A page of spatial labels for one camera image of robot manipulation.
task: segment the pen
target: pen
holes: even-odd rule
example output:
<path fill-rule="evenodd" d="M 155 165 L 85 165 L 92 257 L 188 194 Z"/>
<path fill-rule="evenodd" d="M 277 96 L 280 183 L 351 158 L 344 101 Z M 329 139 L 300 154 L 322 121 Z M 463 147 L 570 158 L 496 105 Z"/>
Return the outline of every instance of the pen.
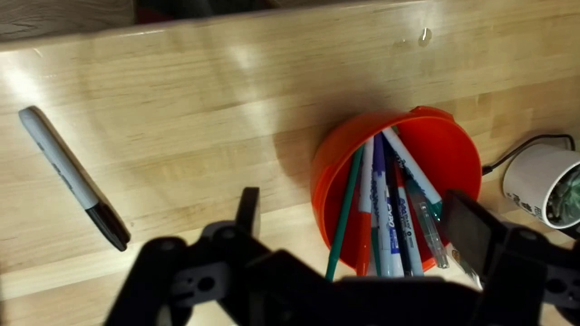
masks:
<path fill-rule="evenodd" d="M 418 188 L 424 192 L 425 199 L 429 201 L 429 210 L 433 212 L 433 217 L 440 221 L 442 214 L 442 199 L 431 181 L 424 176 L 409 150 L 404 147 L 400 138 L 393 132 L 393 129 L 384 129 L 382 130 L 385 141 L 391 145 L 391 149 L 396 152 L 398 159 L 404 163 L 407 172 L 413 176 L 416 181 Z"/>
<path fill-rule="evenodd" d="M 398 163 L 393 165 L 395 185 L 396 185 L 396 199 L 398 199 L 398 221 L 402 226 L 402 245 L 405 246 L 405 254 L 411 264 L 411 275 L 422 275 L 422 261 L 418 254 L 416 235 L 411 221 L 409 203 L 405 199 L 404 181 L 400 176 Z"/>
<path fill-rule="evenodd" d="M 404 275 L 393 210 L 389 205 L 389 192 L 385 187 L 385 165 L 384 165 L 384 141 L 380 136 L 375 136 L 375 152 L 373 152 L 373 179 L 375 179 L 375 206 L 378 216 L 378 246 L 380 246 L 380 270 L 387 268 L 385 275 Z"/>
<path fill-rule="evenodd" d="M 353 154 L 351 163 L 349 163 L 347 183 L 346 183 L 346 190 L 344 190 L 344 197 L 342 197 L 340 216 L 338 216 L 338 223 L 337 223 L 335 234 L 333 234 L 333 241 L 331 241 L 329 255 L 327 255 L 327 264 L 326 264 L 326 279 L 327 281 L 333 279 L 333 273 L 338 264 L 338 257 L 340 257 L 340 250 L 342 250 L 342 243 L 344 243 L 344 234 L 346 234 L 347 214 L 349 214 L 351 199 L 355 196 L 355 187 L 356 187 L 356 179 L 358 179 L 358 172 L 360 172 L 360 161 L 362 161 L 362 147 L 356 149 L 356 152 Z"/>
<path fill-rule="evenodd" d="M 27 107 L 21 109 L 18 116 L 25 130 L 36 141 L 43 156 L 50 161 L 57 176 L 70 188 L 97 230 L 108 239 L 112 246 L 123 252 L 130 239 L 128 232 L 114 216 L 110 206 L 95 196 L 83 174 L 74 167 L 63 145 L 56 139 L 54 132 L 47 125 L 48 121 L 41 118 L 41 110 L 36 107 Z"/>
<path fill-rule="evenodd" d="M 442 246 L 442 241 L 438 237 L 438 230 L 436 230 L 434 219 L 429 214 L 427 201 L 424 199 L 414 179 L 407 177 L 405 185 L 407 185 L 409 201 L 411 201 L 413 210 L 416 214 L 418 226 L 420 226 L 422 235 L 427 243 L 427 248 L 431 250 L 431 254 L 434 257 L 434 264 L 438 268 L 447 268 L 449 263 L 447 263 L 445 248 Z"/>

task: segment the orange cup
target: orange cup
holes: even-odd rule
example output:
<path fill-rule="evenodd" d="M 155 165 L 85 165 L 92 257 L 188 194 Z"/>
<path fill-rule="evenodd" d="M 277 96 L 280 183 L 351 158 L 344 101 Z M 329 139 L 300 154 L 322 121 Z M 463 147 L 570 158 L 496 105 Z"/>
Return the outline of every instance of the orange cup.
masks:
<path fill-rule="evenodd" d="M 398 129 L 398 138 L 438 194 L 458 188 L 472 199 L 478 196 L 480 159 L 472 141 L 451 114 L 433 107 L 416 107 L 407 114 L 358 114 L 331 130 L 313 158 L 311 206 L 327 248 L 340 212 L 349 158 L 367 138 L 387 127 Z M 356 196 L 351 206 L 340 261 L 351 266 L 356 275 L 364 275 L 369 264 L 369 217 L 356 214 Z M 424 268 L 434 266 L 420 232 L 416 232 L 416 243 Z"/>

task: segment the wood grain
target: wood grain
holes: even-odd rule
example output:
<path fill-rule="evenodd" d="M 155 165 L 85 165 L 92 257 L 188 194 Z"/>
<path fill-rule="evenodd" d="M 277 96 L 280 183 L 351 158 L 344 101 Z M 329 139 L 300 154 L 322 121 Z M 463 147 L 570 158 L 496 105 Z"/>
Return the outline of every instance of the wood grain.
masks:
<path fill-rule="evenodd" d="M 0 42 L 124 27 L 132 0 L 0 0 Z"/>
<path fill-rule="evenodd" d="M 262 194 L 260 239 L 320 272 L 308 176 L 329 129 L 422 103 L 453 112 L 482 161 L 534 132 L 578 138 L 578 27 L 574 0 L 360 2 L 0 45 L 1 321 L 101 322 L 146 239 L 193 241 L 248 185 Z M 32 103 L 126 223 L 126 254 L 21 129 L 16 110 Z M 483 177 L 480 203 L 569 245 L 509 205 L 500 176 Z M 230 324 L 215 306 L 193 321 Z M 552 310 L 543 321 L 563 324 Z"/>

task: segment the pencil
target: pencil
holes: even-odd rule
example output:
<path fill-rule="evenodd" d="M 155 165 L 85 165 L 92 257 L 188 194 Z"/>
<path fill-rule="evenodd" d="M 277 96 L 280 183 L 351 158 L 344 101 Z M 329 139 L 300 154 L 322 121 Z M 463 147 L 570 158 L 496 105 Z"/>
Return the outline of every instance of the pencil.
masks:
<path fill-rule="evenodd" d="M 355 187 L 356 187 L 356 179 L 358 179 L 362 152 L 364 152 L 362 147 L 356 149 L 356 152 L 353 154 L 353 159 L 349 163 L 347 183 L 346 183 L 346 190 L 344 190 L 344 197 L 342 197 L 340 216 L 338 216 L 338 223 L 337 223 L 335 234 L 333 234 L 333 241 L 331 241 L 331 248 L 329 248 L 329 255 L 327 255 L 327 264 L 326 264 L 326 279 L 327 281 L 333 279 L 333 273 L 338 264 L 342 241 L 344 241 L 344 234 L 346 234 L 347 214 L 349 214 L 349 206 L 351 206 L 351 197 L 355 194 Z"/>

